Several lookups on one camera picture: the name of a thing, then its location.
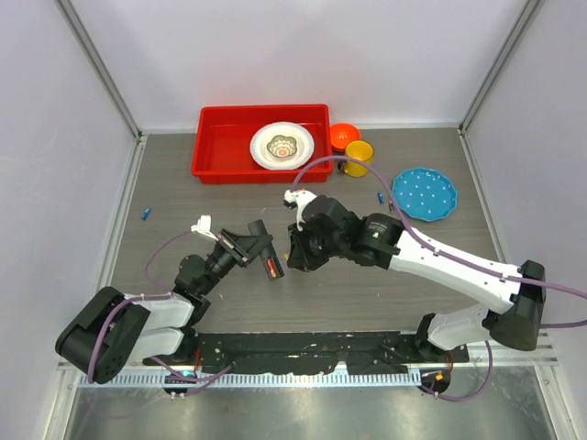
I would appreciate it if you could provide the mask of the red battery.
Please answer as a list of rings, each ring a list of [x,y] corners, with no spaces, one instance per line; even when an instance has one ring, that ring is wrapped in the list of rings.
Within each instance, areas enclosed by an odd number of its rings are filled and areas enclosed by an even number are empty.
[[[266,266],[267,266],[267,269],[268,269],[269,276],[272,279],[276,279],[278,277],[278,272],[276,271],[275,266],[274,266],[273,261],[272,261],[271,258],[268,258],[266,260]]]

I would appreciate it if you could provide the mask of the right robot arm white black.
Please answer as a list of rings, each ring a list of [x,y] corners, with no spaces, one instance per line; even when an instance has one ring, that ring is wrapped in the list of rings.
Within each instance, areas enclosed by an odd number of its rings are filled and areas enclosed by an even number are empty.
[[[469,308],[422,318],[414,337],[422,360],[433,362],[455,348],[489,339],[518,351],[536,349],[546,301],[538,285],[545,279],[542,265],[528,260],[517,267],[480,258],[387,214],[359,218],[338,200],[306,190],[285,192],[283,203],[296,211],[288,227],[289,268],[309,272],[332,258],[346,259],[416,275],[475,300]]]

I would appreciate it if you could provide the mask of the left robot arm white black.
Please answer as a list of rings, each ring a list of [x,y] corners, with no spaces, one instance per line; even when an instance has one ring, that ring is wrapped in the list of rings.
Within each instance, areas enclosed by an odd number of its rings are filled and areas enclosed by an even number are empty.
[[[58,336],[56,353],[97,384],[145,358],[165,356],[174,365],[188,364],[195,353],[193,326],[210,306],[208,294],[232,269],[260,259],[271,279],[282,276],[262,220],[249,223],[249,232],[239,235],[226,229],[214,234],[207,219],[201,217],[190,231],[212,239],[212,251],[185,257],[170,291],[129,295],[112,286],[100,289]]]

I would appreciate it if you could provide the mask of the red plastic bin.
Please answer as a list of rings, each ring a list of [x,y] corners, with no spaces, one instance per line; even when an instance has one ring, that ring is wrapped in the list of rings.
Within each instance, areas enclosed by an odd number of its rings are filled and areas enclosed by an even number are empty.
[[[204,184],[290,183],[331,154],[326,104],[207,106],[191,172]]]

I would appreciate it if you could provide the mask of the small patterned bowl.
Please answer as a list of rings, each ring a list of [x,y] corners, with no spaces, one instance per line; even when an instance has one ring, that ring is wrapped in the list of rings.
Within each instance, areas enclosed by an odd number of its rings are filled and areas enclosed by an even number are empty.
[[[268,152],[277,159],[294,156],[297,153],[297,140],[294,137],[275,135],[266,145]]]

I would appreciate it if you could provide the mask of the white plate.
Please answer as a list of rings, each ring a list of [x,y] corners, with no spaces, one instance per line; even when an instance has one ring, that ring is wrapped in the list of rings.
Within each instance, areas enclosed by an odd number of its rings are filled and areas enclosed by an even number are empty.
[[[304,166],[315,147],[314,138],[306,128],[282,121],[260,128],[251,138],[249,153],[265,170],[288,171]]]

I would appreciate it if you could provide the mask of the yellow mug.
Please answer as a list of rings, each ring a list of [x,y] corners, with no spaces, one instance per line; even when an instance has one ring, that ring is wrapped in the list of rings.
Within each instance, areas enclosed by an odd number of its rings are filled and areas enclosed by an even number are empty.
[[[374,148],[365,140],[352,140],[345,147],[344,156],[371,164],[374,157]],[[365,166],[352,160],[340,161],[338,163],[338,170],[352,178],[361,178],[369,172]]]

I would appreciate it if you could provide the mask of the orange bowl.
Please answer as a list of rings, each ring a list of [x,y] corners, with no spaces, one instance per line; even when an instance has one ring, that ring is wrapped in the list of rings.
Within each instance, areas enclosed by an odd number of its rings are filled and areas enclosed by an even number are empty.
[[[329,133],[332,151],[335,154],[342,154],[348,143],[361,138],[359,129],[349,123],[333,124],[329,129]]]

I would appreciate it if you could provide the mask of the blue dotted plate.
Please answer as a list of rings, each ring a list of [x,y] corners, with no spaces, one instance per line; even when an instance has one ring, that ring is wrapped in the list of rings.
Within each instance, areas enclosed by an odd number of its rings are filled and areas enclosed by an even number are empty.
[[[454,184],[438,170],[403,170],[394,178],[392,191],[405,215],[428,223],[448,218],[458,207]]]

